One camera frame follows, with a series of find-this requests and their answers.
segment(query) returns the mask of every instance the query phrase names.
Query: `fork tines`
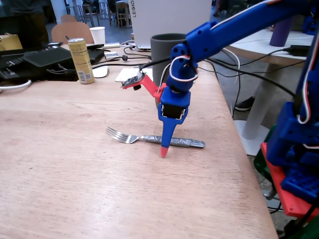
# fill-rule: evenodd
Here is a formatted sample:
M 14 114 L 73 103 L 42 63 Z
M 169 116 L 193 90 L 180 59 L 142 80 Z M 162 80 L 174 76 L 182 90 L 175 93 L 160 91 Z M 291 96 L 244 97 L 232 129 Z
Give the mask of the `fork tines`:
M 125 143 L 128 140 L 129 136 L 127 134 L 121 133 L 112 129 L 111 127 L 107 127 L 105 133 L 108 134 L 113 139 L 118 140 L 119 142 Z

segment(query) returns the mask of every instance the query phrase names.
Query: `black shoe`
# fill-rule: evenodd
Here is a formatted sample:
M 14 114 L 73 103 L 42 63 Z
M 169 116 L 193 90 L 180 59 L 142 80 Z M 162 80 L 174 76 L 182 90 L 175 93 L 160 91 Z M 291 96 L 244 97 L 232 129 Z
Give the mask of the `black shoe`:
M 238 111 L 248 111 L 252 108 L 254 101 L 255 97 L 252 96 L 249 99 L 235 105 L 235 109 Z

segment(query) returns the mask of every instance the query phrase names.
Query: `white paper cup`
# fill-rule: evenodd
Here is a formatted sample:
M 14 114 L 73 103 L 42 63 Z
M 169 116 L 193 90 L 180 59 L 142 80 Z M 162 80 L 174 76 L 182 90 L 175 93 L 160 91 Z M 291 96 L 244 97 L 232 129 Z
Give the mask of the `white paper cup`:
M 93 36 L 94 44 L 105 44 L 105 27 L 91 27 L 90 31 Z

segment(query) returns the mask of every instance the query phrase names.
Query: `fork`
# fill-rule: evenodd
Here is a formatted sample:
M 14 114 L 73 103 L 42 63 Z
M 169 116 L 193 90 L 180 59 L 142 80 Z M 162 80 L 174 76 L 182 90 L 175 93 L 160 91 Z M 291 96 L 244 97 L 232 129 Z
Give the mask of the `fork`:
M 128 135 L 112 129 L 111 127 L 107 127 L 105 133 L 112 137 L 113 139 L 118 140 L 121 143 L 134 143 L 135 141 L 142 139 L 146 142 L 151 143 L 161 143 L 161 136 L 149 135 L 149 136 L 136 136 L 136 135 Z M 181 146 L 181 147 L 195 147 L 195 148 L 204 148 L 205 142 L 190 139 L 190 138 L 171 138 L 170 144 L 173 146 Z

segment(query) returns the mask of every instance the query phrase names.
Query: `laptop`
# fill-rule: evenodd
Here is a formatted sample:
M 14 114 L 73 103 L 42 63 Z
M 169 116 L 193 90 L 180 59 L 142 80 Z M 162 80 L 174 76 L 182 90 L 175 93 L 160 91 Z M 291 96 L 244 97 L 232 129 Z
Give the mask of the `laptop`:
M 129 0 L 135 44 L 150 49 L 150 38 L 189 33 L 210 20 L 212 0 Z

